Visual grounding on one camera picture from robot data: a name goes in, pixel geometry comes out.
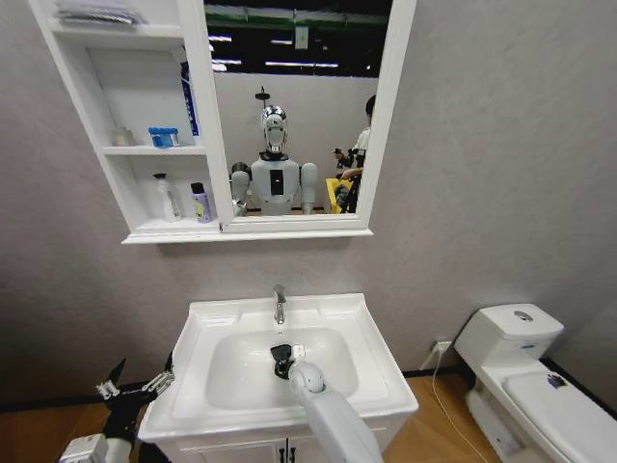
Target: lotion bottle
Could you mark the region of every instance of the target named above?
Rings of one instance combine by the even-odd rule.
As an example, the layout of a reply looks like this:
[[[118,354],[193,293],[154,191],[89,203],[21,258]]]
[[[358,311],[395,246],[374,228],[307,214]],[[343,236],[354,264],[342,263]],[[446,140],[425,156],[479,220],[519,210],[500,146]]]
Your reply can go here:
[[[210,209],[210,201],[208,194],[205,192],[203,183],[200,181],[191,183],[191,190],[193,190],[193,202],[195,205],[195,215],[197,221],[202,224],[212,222],[212,211]]]
[[[182,218],[180,207],[172,194],[172,188],[166,181],[167,174],[154,174],[154,178],[158,180],[157,189],[161,194],[163,202],[163,216],[168,222],[177,222]]]

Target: purple bottle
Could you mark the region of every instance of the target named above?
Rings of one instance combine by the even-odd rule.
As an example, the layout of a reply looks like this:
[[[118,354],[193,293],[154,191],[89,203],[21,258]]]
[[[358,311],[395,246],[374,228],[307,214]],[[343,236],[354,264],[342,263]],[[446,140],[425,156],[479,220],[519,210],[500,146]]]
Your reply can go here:
[[[193,190],[193,201],[195,206],[195,215],[197,221],[202,224],[212,222],[212,211],[210,210],[210,201],[208,200],[208,194],[205,192],[203,183],[200,181],[191,183],[191,190]]]

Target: mirror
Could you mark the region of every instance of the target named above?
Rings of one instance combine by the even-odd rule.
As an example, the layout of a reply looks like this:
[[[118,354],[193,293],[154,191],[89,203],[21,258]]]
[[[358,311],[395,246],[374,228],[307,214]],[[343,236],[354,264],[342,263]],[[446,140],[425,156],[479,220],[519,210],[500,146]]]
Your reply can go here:
[[[234,217],[356,212],[390,7],[204,3]]]

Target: white shelf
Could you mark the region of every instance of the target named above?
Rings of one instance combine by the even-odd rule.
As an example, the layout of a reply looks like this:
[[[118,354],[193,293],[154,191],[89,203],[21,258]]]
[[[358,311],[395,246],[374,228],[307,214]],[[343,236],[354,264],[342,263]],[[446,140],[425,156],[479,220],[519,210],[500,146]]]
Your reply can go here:
[[[133,232],[122,244],[205,243],[212,241],[255,241],[261,239],[335,238],[341,236],[372,236],[370,229],[362,230],[315,230],[271,231],[246,233],[221,233],[218,231]]]
[[[205,156],[204,147],[157,148],[148,145],[139,147],[103,147],[106,156]]]
[[[52,18],[49,29],[57,37],[92,48],[170,50],[184,44],[179,26],[142,24],[134,28],[113,25],[67,24]]]
[[[213,220],[201,224],[195,217],[183,217],[177,222],[167,222],[163,219],[150,219],[137,227],[131,235],[140,234],[167,234],[167,233],[218,233],[219,221]]]

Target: toilet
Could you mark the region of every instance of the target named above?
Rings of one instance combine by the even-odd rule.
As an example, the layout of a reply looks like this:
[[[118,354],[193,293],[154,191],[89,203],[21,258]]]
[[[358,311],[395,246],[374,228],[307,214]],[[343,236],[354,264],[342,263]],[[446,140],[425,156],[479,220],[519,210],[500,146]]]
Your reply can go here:
[[[467,404],[503,463],[615,463],[617,422],[539,359],[563,325],[538,307],[476,312],[454,343],[476,375]]]

